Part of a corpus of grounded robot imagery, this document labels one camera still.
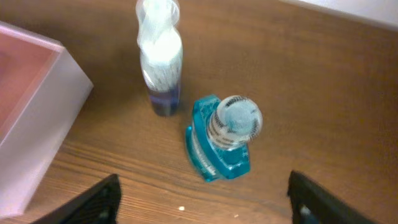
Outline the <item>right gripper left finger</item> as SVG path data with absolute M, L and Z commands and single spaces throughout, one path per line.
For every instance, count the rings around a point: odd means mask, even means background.
M 116 224 L 120 202 L 119 176 L 111 174 L 33 224 Z

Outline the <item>teal mouthwash bottle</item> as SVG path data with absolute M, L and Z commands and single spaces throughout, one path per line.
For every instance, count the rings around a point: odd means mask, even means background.
M 193 105 L 185 144 L 192 165 L 206 182 L 235 179 L 251 170 L 248 142 L 262 129 L 262 113 L 251 99 L 209 95 Z

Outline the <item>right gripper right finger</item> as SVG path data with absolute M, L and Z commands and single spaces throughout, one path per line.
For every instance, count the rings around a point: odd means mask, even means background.
M 287 195 L 292 208 L 292 223 L 375 224 L 327 189 L 293 170 L 289 175 Z

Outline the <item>dark blue pump bottle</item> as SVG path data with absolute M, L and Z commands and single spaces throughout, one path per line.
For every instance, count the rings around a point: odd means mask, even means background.
M 138 0 L 137 44 L 141 70 L 154 112 L 173 115 L 179 105 L 183 62 L 177 30 L 180 6 L 176 0 Z

